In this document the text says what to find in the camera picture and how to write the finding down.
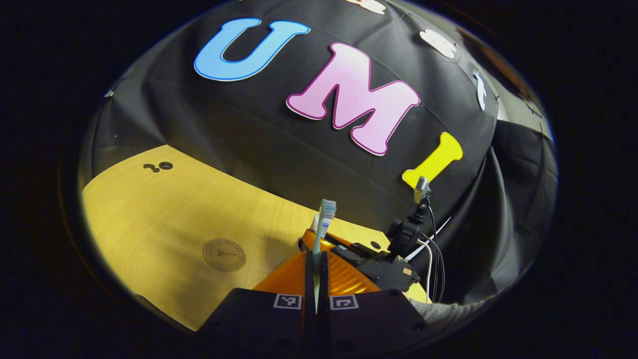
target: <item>black cable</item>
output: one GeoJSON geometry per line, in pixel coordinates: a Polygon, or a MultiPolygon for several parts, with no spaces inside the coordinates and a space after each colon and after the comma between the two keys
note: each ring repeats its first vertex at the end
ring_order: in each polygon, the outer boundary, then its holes
{"type": "MultiPolygon", "coordinates": [[[[432,243],[432,244],[436,245],[433,240],[429,240],[425,236],[423,237],[423,240],[427,241],[427,243],[432,243]]],[[[432,257],[431,257],[430,260],[432,261],[432,265],[434,266],[434,273],[433,273],[433,277],[432,277],[433,285],[432,285],[432,293],[431,293],[430,299],[434,303],[434,302],[436,302],[436,297],[437,297],[436,293],[437,293],[437,290],[438,290],[439,257],[440,257],[440,254],[436,250],[436,247],[432,250],[432,253],[433,254],[432,254],[432,257]]]]}
{"type": "MultiPolygon", "coordinates": [[[[432,240],[430,240],[430,242],[434,242],[436,241],[436,227],[434,226],[434,217],[432,217],[432,208],[430,207],[430,198],[428,196],[423,197],[423,199],[421,200],[421,204],[425,204],[426,207],[430,210],[430,214],[431,214],[431,218],[432,218],[432,228],[433,228],[433,237],[432,240]]],[[[430,297],[430,300],[434,303],[434,299],[436,298],[436,291],[438,289],[438,278],[439,278],[439,256],[431,256],[430,257],[430,261],[432,262],[432,264],[434,265],[434,280],[433,280],[433,285],[432,285],[432,295],[430,297]]]]}
{"type": "Polygon", "coordinates": [[[443,263],[443,254],[441,253],[441,250],[439,249],[438,245],[433,241],[430,241],[430,243],[434,245],[438,253],[438,257],[441,259],[441,293],[439,293],[439,297],[437,299],[437,302],[440,303],[441,299],[443,299],[443,290],[445,290],[445,265],[443,263]]]}
{"type": "Polygon", "coordinates": [[[441,302],[441,299],[443,298],[443,290],[445,290],[445,265],[443,263],[443,253],[441,253],[441,250],[438,247],[438,239],[436,237],[436,224],[434,222],[434,211],[432,210],[432,206],[428,206],[427,207],[430,210],[430,219],[432,220],[432,231],[433,231],[433,237],[432,237],[432,243],[434,243],[434,247],[436,248],[436,251],[438,252],[438,256],[436,256],[437,258],[437,264],[438,264],[438,259],[441,259],[441,293],[439,294],[439,299],[437,300],[438,302],[441,302]]]}

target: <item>toothbrush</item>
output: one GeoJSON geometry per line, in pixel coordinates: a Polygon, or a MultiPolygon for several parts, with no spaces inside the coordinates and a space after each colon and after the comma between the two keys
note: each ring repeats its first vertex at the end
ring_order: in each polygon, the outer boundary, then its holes
{"type": "Polygon", "coordinates": [[[315,310],[319,299],[319,281],[321,271],[321,238],[328,231],[330,221],[334,219],[337,212],[337,202],[321,200],[321,208],[319,210],[319,220],[317,222],[317,230],[315,235],[315,243],[313,244],[313,279],[315,281],[315,310]]]}

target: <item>orange plastic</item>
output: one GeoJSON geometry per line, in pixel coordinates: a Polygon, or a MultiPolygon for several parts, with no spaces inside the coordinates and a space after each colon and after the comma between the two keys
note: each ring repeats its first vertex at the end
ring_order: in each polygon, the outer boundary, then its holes
{"type": "MultiPolygon", "coordinates": [[[[349,241],[346,241],[343,238],[337,237],[332,233],[330,233],[330,235],[332,237],[335,237],[336,239],[338,239],[341,243],[345,245],[350,246],[352,244],[349,241]]],[[[313,245],[315,244],[315,236],[316,236],[315,232],[311,231],[310,229],[306,229],[304,236],[301,238],[305,246],[310,250],[313,249],[313,245]]],[[[322,252],[330,252],[330,248],[335,247],[335,245],[328,242],[327,240],[322,239],[321,243],[319,244],[319,247],[321,248],[322,252]]]]}
{"type": "MultiPolygon", "coordinates": [[[[341,243],[350,246],[350,242],[337,238],[341,243]]],[[[315,233],[306,230],[302,241],[308,248],[312,248],[315,242],[315,233]]],[[[380,291],[376,284],[372,283],[363,273],[346,262],[343,258],[330,251],[334,247],[328,241],[322,240],[321,250],[328,254],[328,291],[329,295],[348,295],[370,293],[380,291]]],[[[306,252],[301,252],[295,257],[284,262],[268,277],[263,279],[253,289],[255,291],[304,295],[304,277],[306,272],[306,252]]]]}
{"type": "Polygon", "coordinates": [[[328,251],[329,295],[378,292],[381,289],[343,258],[328,251]]]}
{"type": "Polygon", "coordinates": [[[271,293],[304,295],[306,252],[301,252],[277,267],[253,290],[271,293]]]}

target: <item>gray fabric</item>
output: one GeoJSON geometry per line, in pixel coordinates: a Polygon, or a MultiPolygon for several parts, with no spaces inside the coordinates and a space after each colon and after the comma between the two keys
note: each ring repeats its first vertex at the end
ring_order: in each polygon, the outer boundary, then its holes
{"type": "Polygon", "coordinates": [[[410,303],[425,319],[428,326],[433,328],[436,333],[443,333],[454,331],[465,323],[469,323],[470,316],[476,315],[479,312],[478,309],[486,306],[493,298],[494,296],[491,296],[480,302],[467,305],[422,303],[414,299],[410,299],[410,303]]]}

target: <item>white cable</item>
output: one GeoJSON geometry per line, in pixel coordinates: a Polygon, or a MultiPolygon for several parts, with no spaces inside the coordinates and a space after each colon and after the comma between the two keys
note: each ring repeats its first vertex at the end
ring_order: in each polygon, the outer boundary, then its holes
{"type": "Polygon", "coordinates": [[[427,252],[430,253],[430,260],[427,264],[427,279],[426,279],[426,297],[427,300],[430,301],[430,303],[432,303],[432,299],[430,299],[430,271],[432,270],[432,250],[430,249],[430,246],[427,245],[428,243],[430,243],[430,241],[428,240],[426,242],[426,244],[423,246],[427,249],[427,252]]]}
{"type": "MultiPolygon", "coordinates": [[[[439,233],[439,232],[443,229],[443,227],[445,227],[445,225],[447,224],[447,222],[449,222],[449,221],[450,221],[450,219],[451,219],[451,218],[452,218],[452,217],[448,217],[448,219],[445,221],[445,223],[444,223],[441,227],[439,227],[439,228],[436,230],[436,234],[437,234],[437,235],[438,235],[438,233],[439,233]]],[[[432,240],[432,238],[434,238],[434,235],[431,235],[430,237],[428,237],[428,240],[432,240]]],[[[411,260],[412,260],[412,258],[414,258],[417,254],[419,254],[419,252],[423,249],[423,247],[425,247],[425,245],[423,244],[423,242],[421,242],[420,240],[419,240],[419,241],[417,241],[417,243],[421,244],[421,247],[419,247],[419,248],[415,249],[415,250],[414,250],[414,252],[412,252],[412,253],[408,254],[408,256],[407,256],[407,257],[405,257],[405,260],[406,260],[406,261],[408,261],[408,262],[409,262],[409,261],[411,261],[411,260]]]]}

